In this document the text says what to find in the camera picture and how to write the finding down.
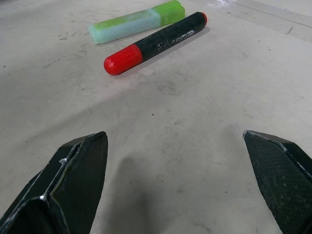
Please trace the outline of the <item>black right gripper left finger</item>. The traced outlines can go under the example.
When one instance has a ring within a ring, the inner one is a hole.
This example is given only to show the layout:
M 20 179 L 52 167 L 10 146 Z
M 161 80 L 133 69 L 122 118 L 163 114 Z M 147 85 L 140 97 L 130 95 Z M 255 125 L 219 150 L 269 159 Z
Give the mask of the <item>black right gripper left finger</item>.
M 105 181 L 105 132 L 61 145 L 0 220 L 2 234 L 88 234 Z

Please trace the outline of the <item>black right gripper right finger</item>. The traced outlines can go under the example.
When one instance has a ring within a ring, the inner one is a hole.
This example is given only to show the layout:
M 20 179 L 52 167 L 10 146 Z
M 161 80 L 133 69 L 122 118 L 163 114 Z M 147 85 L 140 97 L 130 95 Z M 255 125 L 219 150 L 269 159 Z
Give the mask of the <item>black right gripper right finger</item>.
M 246 130 L 254 175 L 284 234 L 312 232 L 312 159 L 294 142 Z

